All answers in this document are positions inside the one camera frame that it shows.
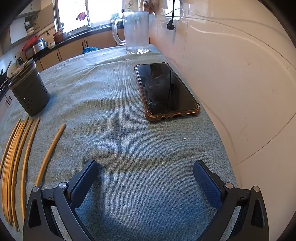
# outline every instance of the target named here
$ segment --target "phone case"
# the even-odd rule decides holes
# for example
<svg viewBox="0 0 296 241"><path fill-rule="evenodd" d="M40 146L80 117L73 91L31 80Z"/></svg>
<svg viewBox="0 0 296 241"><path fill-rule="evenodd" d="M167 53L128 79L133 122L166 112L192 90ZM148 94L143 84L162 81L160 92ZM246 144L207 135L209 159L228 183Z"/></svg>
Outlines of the phone case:
<svg viewBox="0 0 296 241"><path fill-rule="evenodd" d="M190 91L188 90L188 88L186 87L186 85L183 83L183 81L179 78L179 76L172 70L172 68L170 67L170 65L166 62L162 62L162 63L153 63L153 64L166 64L168 65L168 67L170 68L170 70L177 76L177 78L180 80L180 82L183 84L183 86L186 88L186 90L188 91L188 93L190 95L192 95L190 93ZM146 98L145 98L145 94L143 92L143 88L142 88L142 83L141 83L141 79L140 79L140 75L137 69L137 66L140 66L143 64L138 64L135 66L134 70L137 74L137 78L138 78L138 84L139 84L139 88L140 88L140 93L141 93L141 99L142 99L142 104L143 104L143 108L144 108L144 114L145 117L148 121L154 122L154 121L161 121L161 120L166 120L166 119L170 119L170 118L177 118L177 117L181 117L181 116L189 116L189 115L197 115L200 112L200 104L196 102L196 108L195 109L191 109L191 110L185 110L185 111L181 111L181 112L168 112L168 113L163 113L163 114L152 114L149 111L149 108L147 106L146 103Z"/></svg>

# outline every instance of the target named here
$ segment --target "smartphone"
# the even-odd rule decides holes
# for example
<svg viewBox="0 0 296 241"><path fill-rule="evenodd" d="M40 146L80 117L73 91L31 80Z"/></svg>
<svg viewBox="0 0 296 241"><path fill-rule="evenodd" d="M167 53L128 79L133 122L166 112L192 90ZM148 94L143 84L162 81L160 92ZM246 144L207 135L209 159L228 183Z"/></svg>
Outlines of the smartphone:
<svg viewBox="0 0 296 241"><path fill-rule="evenodd" d="M135 66L145 117L160 121L196 115L200 104L168 63Z"/></svg>

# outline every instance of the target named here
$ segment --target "mug handle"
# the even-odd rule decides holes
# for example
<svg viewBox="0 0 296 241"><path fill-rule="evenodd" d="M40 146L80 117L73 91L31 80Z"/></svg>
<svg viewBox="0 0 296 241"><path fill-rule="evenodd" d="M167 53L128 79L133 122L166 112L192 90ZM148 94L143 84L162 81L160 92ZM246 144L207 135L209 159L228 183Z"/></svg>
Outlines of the mug handle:
<svg viewBox="0 0 296 241"><path fill-rule="evenodd" d="M120 40L117 33L117 24L122 21L123 21L123 18L115 18L112 24L112 35L118 45L125 45L126 43L125 40Z"/></svg>

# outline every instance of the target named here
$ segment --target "blue gripper pad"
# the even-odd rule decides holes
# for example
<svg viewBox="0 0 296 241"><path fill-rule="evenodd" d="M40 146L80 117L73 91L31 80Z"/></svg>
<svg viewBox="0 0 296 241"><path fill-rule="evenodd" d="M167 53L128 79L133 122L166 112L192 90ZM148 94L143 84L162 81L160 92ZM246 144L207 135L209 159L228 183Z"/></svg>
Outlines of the blue gripper pad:
<svg viewBox="0 0 296 241"><path fill-rule="evenodd" d="M204 192L207 200L213 208L220 209L222 206L223 181L201 161L196 161L193 165L193 175Z"/></svg>

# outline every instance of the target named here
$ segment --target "frosted glass mug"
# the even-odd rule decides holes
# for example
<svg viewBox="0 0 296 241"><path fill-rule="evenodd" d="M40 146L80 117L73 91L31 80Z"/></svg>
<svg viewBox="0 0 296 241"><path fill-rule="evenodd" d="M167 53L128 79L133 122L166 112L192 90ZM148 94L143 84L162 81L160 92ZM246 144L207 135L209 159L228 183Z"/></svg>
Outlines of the frosted glass mug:
<svg viewBox="0 0 296 241"><path fill-rule="evenodd" d="M125 40L121 40L116 31L117 24L122 21ZM124 12L122 18L114 19L112 35L118 45L126 46L127 54L149 52L149 13L144 11Z"/></svg>

